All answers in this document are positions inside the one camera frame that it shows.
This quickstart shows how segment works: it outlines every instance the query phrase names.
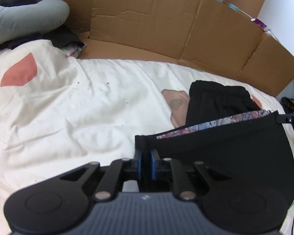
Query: black pants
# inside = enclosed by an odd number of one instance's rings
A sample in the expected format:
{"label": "black pants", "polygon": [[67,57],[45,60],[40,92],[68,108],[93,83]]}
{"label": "black pants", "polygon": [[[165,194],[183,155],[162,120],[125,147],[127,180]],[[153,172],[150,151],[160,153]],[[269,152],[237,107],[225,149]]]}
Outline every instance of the black pants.
{"label": "black pants", "polygon": [[175,158],[185,165],[204,161],[257,187],[277,190],[290,206],[294,200],[294,159],[284,128],[276,123],[277,115],[173,138],[156,139],[163,133],[137,136],[136,147],[145,153],[143,162],[152,149],[161,158]]}
{"label": "black pants", "polygon": [[242,86],[198,80],[191,84],[189,95],[186,126],[260,110]]}

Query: white bedsheet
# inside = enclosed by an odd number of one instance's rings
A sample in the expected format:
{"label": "white bedsheet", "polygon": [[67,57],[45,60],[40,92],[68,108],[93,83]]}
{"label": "white bedsheet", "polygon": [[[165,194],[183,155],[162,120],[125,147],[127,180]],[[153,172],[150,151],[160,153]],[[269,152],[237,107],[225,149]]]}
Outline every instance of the white bedsheet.
{"label": "white bedsheet", "polygon": [[[284,113],[275,98],[241,82],[163,62],[65,58],[46,40],[1,51],[0,84],[29,53],[37,76],[0,86],[0,235],[10,232],[2,208],[14,191],[90,161],[131,158],[135,135],[173,129],[164,89],[188,93],[195,80],[241,85],[263,109]],[[284,128],[294,154],[294,131]],[[291,234],[293,216],[294,205],[283,234]]]}

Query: elastic waistband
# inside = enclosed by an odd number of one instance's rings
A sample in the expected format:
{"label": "elastic waistband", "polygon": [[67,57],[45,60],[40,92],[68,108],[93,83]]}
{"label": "elastic waistband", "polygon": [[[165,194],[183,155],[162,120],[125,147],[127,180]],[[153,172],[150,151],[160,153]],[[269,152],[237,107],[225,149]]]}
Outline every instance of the elastic waistband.
{"label": "elastic waistband", "polygon": [[242,86],[224,86],[212,81],[197,80],[191,84],[189,95],[201,92],[209,92],[223,96],[237,96],[242,98],[250,98],[249,92]]}

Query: white wall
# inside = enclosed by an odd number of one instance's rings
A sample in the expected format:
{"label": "white wall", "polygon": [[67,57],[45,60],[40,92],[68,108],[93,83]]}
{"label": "white wall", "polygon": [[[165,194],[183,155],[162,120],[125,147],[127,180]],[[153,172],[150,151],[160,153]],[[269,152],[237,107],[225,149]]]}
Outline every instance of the white wall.
{"label": "white wall", "polygon": [[265,0],[258,18],[294,55],[294,0]]}

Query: pillow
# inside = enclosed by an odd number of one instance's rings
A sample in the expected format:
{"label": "pillow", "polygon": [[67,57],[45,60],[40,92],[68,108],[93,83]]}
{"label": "pillow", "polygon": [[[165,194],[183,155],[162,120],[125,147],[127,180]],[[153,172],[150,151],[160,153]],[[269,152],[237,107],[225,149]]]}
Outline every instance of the pillow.
{"label": "pillow", "polygon": [[68,4],[62,0],[42,0],[16,7],[0,5],[0,44],[33,33],[50,32],[64,24],[69,12]]}

